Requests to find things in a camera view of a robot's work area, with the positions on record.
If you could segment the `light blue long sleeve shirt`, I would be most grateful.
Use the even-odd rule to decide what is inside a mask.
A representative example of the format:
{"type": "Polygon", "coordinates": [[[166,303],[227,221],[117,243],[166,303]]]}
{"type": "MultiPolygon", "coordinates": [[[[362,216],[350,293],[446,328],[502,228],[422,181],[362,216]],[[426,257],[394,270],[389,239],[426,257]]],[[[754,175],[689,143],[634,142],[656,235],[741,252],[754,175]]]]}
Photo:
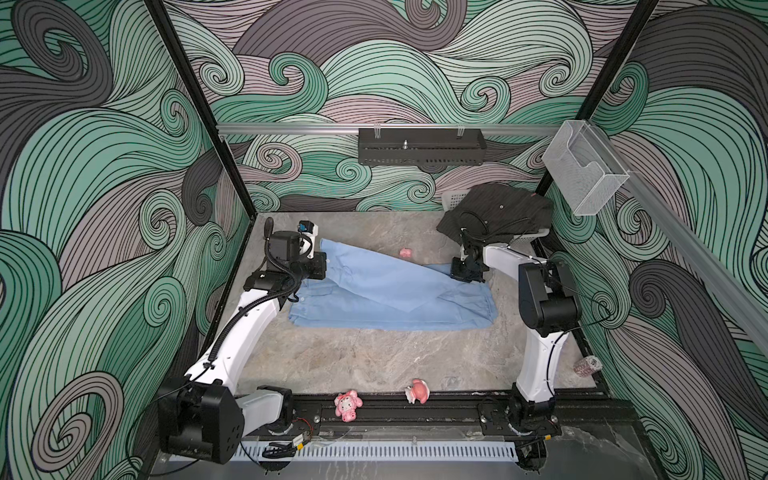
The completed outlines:
{"type": "Polygon", "coordinates": [[[324,239],[326,277],[305,280],[289,311],[296,326],[384,331],[460,331],[491,326],[492,292],[450,276],[449,264],[418,265],[324,239]]]}

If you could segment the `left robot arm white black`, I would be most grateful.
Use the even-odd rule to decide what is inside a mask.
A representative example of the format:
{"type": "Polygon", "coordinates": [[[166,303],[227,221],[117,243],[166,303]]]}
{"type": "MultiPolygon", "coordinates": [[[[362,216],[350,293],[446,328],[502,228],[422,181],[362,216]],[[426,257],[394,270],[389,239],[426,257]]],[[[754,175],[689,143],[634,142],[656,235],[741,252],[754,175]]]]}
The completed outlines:
{"type": "Polygon", "coordinates": [[[266,327],[297,299],[302,282],[324,279],[327,256],[316,247],[318,233],[309,220],[292,231],[277,231],[266,220],[264,264],[246,278],[235,312],[186,373],[157,392],[161,452],[225,464],[249,434],[292,426],[291,390],[262,386],[240,396],[237,386],[266,327]]]}

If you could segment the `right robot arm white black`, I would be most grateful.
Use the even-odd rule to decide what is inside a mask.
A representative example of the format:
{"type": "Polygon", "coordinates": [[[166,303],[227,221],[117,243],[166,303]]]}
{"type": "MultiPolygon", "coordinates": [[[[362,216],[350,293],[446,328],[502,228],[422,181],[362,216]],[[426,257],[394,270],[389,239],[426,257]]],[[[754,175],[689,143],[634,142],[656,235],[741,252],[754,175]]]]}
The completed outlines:
{"type": "Polygon", "coordinates": [[[554,379],[563,344],[578,327],[580,305],[570,268],[522,253],[508,243],[460,230],[461,255],[452,260],[450,275],[481,282],[489,270],[517,282],[519,316],[527,328],[521,370],[513,384],[507,418],[513,433],[532,439],[559,433],[553,418],[554,379]]]}

